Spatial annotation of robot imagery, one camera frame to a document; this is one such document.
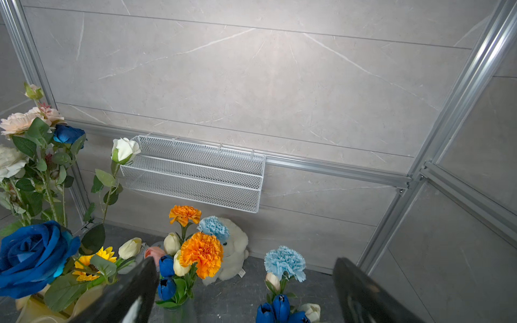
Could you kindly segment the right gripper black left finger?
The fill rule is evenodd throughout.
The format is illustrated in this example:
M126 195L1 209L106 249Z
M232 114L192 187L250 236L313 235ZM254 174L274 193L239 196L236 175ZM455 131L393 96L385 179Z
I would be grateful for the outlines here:
M153 259L140 262L72 322L147 322L154 305L159 275Z

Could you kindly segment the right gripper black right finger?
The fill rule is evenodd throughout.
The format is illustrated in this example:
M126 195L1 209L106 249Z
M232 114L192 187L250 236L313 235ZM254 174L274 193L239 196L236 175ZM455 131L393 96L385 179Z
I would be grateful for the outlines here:
M333 281L345 322L421 322L348 258L338 258Z

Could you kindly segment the yellow wavy glass vase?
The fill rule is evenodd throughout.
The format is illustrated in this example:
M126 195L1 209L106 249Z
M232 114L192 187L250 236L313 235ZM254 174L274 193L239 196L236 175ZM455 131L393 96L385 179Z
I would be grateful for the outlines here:
M43 297L49 288L50 285L47 285L37 294L16 300L16 309L20 311L16 322L69 322L100 298L105 286L98 285L87 290L62 312L53 312L44 303Z

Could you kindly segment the blue rose top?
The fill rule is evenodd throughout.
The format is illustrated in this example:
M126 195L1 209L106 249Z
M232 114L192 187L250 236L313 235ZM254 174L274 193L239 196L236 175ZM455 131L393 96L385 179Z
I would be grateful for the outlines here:
M55 143L73 145L86 132L82 129L70 127L63 124L58 124L55 127L53 141Z

